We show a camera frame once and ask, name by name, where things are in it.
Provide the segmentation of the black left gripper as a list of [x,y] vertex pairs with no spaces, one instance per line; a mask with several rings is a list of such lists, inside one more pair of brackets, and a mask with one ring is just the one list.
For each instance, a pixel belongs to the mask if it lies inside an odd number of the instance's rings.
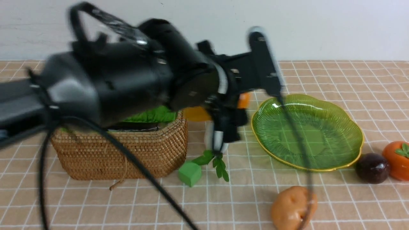
[[263,89],[269,96],[282,94],[284,83],[267,34],[262,27],[248,30],[250,51],[227,56],[215,54],[209,41],[197,43],[198,50],[207,56],[217,70],[219,87],[203,103],[213,120],[208,134],[210,144],[225,144],[240,140],[238,127],[248,122],[244,109],[239,108],[243,93]]

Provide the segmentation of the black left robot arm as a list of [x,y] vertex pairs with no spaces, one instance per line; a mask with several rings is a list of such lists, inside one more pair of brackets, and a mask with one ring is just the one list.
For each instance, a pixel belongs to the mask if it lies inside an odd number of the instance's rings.
[[99,46],[77,38],[72,51],[51,55],[40,73],[1,83],[1,148],[47,129],[65,116],[109,127],[137,113],[219,103],[228,113],[241,93],[263,89],[279,96],[283,82],[261,27],[250,28],[250,51],[215,54],[207,40],[194,48],[170,22],[139,26],[148,49],[121,38]]

